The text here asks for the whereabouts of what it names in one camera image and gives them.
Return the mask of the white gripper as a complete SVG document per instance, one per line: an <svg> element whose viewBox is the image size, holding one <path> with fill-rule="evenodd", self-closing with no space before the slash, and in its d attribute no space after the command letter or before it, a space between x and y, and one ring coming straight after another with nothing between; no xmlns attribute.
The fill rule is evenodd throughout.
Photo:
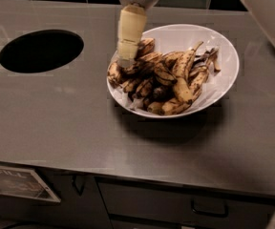
<svg viewBox="0 0 275 229"><path fill-rule="evenodd" d="M117 30L118 64L128 68L136 58L138 43L141 39L147 16L159 0L119 0L123 9L120 12Z"/></svg>

